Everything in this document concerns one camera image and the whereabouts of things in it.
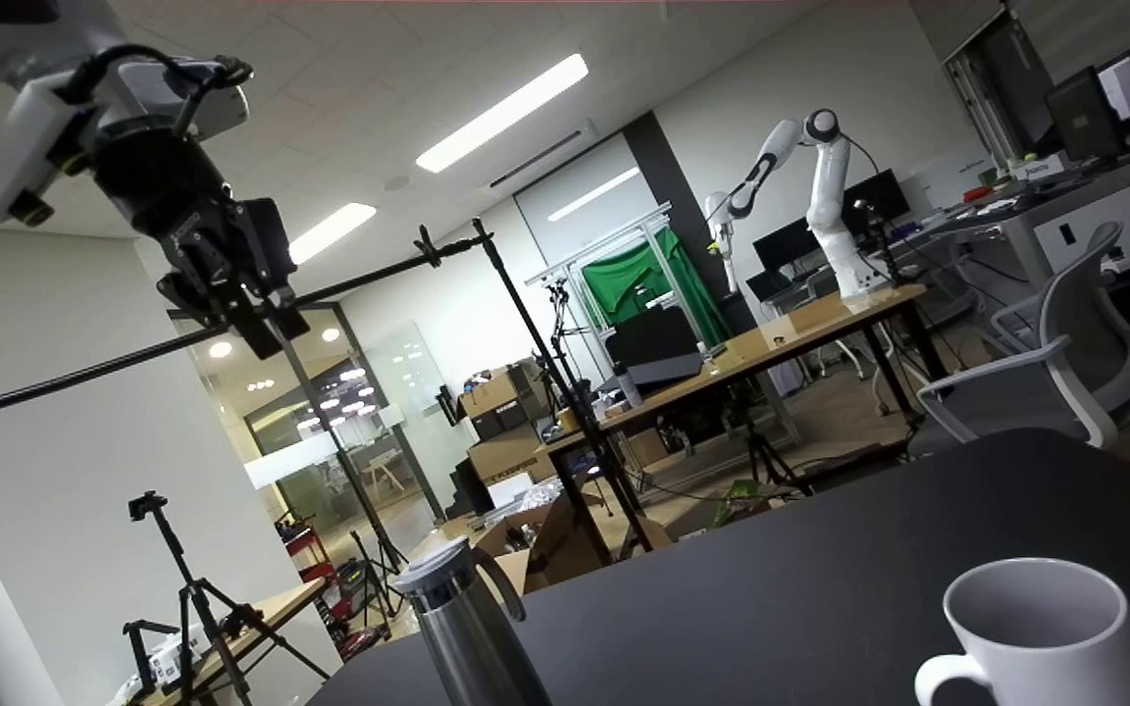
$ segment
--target computer monitor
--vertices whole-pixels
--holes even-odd
[[[1097,68],[1097,85],[1104,85],[1113,119],[1124,124],[1130,123],[1130,50],[1117,54],[1113,64]]]
[[[1047,90],[1047,111],[1070,160],[1113,160],[1123,153],[1123,124],[1097,72],[1080,72]]]
[[[769,232],[765,239],[753,239],[753,250],[757,250],[765,272],[782,272],[782,267],[811,255],[817,239],[811,239],[804,220],[791,220],[791,222]]]
[[[910,211],[905,194],[889,169],[843,187],[843,222],[850,234],[871,228],[866,209],[873,209],[873,217],[888,222]]]

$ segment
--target desk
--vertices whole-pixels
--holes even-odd
[[[881,372],[894,405],[903,408],[903,415],[905,415],[905,424],[910,424],[910,430],[915,430],[917,411],[915,411],[903,379],[894,375],[889,360],[881,358],[881,345],[879,345],[879,338],[873,338],[873,327],[888,323],[888,317],[903,317],[903,327],[905,327],[905,334],[910,334],[910,340],[915,340],[915,351],[917,351],[917,358],[922,358],[922,366],[924,366],[924,375],[928,375],[928,379],[947,375],[947,366],[940,366],[940,358],[932,355],[932,340],[928,340],[928,334],[924,334],[924,327],[922,327],[922,317],[917,317],[917,311],[915,311],[915,301],[917,301],[922,296],[924,296],[924,288],[905,284],[905,288],[873,290],[873,296],[866,296],[866,297],[850,297],[848,306],[843,306],[841,296],[822,296],[822,297],[817,297],[817,301],[804,301],[804,306],[796,306],[796,311],[790,311],[790,313],[775,313],[775,317],[762,323],[757,330],[746,330],[746,334],[731,338],[731,340],[724,340],[724,355],[712,358],[710,369],[701,369],[697,375],[688,375],[688,379],[680,379],[680,386],[669,386],[669,387],[659,387],[659,391],[644,395],[644,402],[641,402],[634,408],[626,408],[626,411],[604,415],[604,420],[600,420],[600,430],[618,430],[618,429],[626,429],[626,424],[634,424],[634,420],[644,420],[644,415],[656,415],[656,411],[661,411],[661,408],[669,408],[669,405],[681,405],[681,402],[690,402],[690,395],[697,395],[697,391],[710,391],[710,387],[716,387],[716,386],[753,375],[753,372],[762,372],[762,369],[769,369],[769,366],[782,366],[782,360],[790,360],[790,358],[800,358],[800,355],[807,355],[807,351],[817,351],[817,345],[822,345],[822,340],[848,338],[848,334],[856,334],[856,330],[863,330],[863,338],[866,338],[866,345],[871,345],[871,358],[879,360],[879,372]],[[566,494],[583,509],[583,501],[582,501],[582,494],[578,494],[578,488],[573,488],[573,477],[570,477],[570,466],[557,463],[566,453],[573,453],[573,447],[582,447],[582,443],[583,443],[583,436],[578,430],[578,436],[566,436],[566,441],[546,443],[540,453],[553,458],[557,477],[566,483]],[[583,530],[590,530],[600,561],[608,561],[608,547],[604,547],[593,515],[582,515],[582,519],[583,519]]]
[[[324,581],[304,581],[293,583],[280,596],[255,602],[257,615],[266,629],[281,629],[290,625],[314,596],[320,596]],[[264,649],[266,637],[255,629],[244,629],[239,641],[227,643],[231,660],[239,664],[244,654],[251,654],[255,649]],[[223,674],[221,654],[206,654],[197,672],[197,693],[204,693],[215,679]],[[140,706],[171,706],[179,704],[179,692],[153,692]]]
[[[856,334],[856,330],[863,330],[871,340],[871,327],[889,317],[889,313],[903,313],[903,323],[910,327],[910,338],[915,338],[928,375],[947,375],[947,366],[937,360],[937,355],[932,355],[932,345],[928,345],[928,338],[915,313],[915,301],[922,296],[924,290],[917,284],[910,284],[910,288],[879,290],[850,311],[843,306],[841,296],[811,297],[811,301],[804,301],[782,317],[762,323],[757,330],[731,338],[724,355],[712,358],[712,366],[706,372],[644,395],[634,408],[608,415],[600,429],[604,430],[626,429],[633,420],[656,415],[680,402],[690,402],[690,395],[716,387],[724,379],[762,372],[769,366],[800,358],[800,355],[807,355],[822,340],[835,340],[843,334]],[[888,358],[879,355],[879,345],[871,345],[871,355],[881,366],[881,375],[888,375],[889,391],[897,395],[905,420],[915,420],[915,408],[910,408],[903,386],[894,379],[894,372],[888,369]]]
[[[956,651],[940,590],[1016,553],[1097,564],[1130,596],[1130,470],[1053,430],[987,436],[532,591],[516,633],[557,706],[897,706],[924,654]],[[404,641],[314,706],[447,704],[431,674]]]

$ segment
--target mug handle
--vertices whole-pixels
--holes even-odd
[[[932,692],[947,681],[968,679],[975,687],[987,687],[986,668],[971,654],[932,654],[915,674],[917,706],[928,706]]]

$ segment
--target white mug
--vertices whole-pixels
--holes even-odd
[[[1130,706],[1130,607],[1097,568],[1008,558],[962,572],[940,602],[964,654],[915,674],[917,706],[954,679],[999,706]]]

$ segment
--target tripod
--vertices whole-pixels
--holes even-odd
[[[753,405],[746,402],[746,391],[750,391],[746,386],[731,386],[731,415],[746,429],[753,483],[765,470],[769,488],[796,490],[800,500],[807,500],[811,488],[771,453],[771,443],[753,420]]]
[[[389,575],[396,572],[396,564],[384,561],[384,558],[372,558],[372,553],[363,549],[359,530],[353,530],[353,547],[355,547],[355,561],[363,564],[363,581],[370,581],[370,590],[372,590],[372,591],[370,591],[370,607],[380,613],[384,637],[389,637],[391,625],[396,625],[396,615],[401,615],[401,607],[404,607],[404,596],[389,590]]]
[[[144,660],[144,649],[140,649],[140,633],[179,633],[179,704],[193,704],[197,700],[197,664],[193,664],[193,651],[188,651],[188,613],[198,615],[198,629],[221,660],[221,668],[227,672],[231,679],[231,692],[244,706],[251,706],[251,687],[247,687],[247,674],[239,672],[235,654],[231,654],[231,641],[244,633],[244,629],[255,629],[257,637],[266,637],[274,649],[290,651],[297,664],[304,664],[316,679],[329,679],[314,660],[304,660],[293,643],[285,643],[274,629],[264,625],[264,615],[251,607],[251,603],[235,603],[227,591],[221,591],[213,581],[197,581],[183,564],[183,549],[164,519],[164,500],[155,490],[144,490],[140,500],[129,501],[129,519],[140,523],[144,515],[155,523],[178,568],[179,568],[179,625],[167,629],[167,625],[147,625],[147,620],[138,620],[138,625],[127,625],[129,633],[129,643],[132,643],[132,664],[138,664],[138,679],[140,679],[140,692],[138,693],[147,693],[153,692],[153,672],[147,672],[147,660]],[[213,603],[206,602],[221,602],[227,607],[227,620],[215,625],[213,615]]]

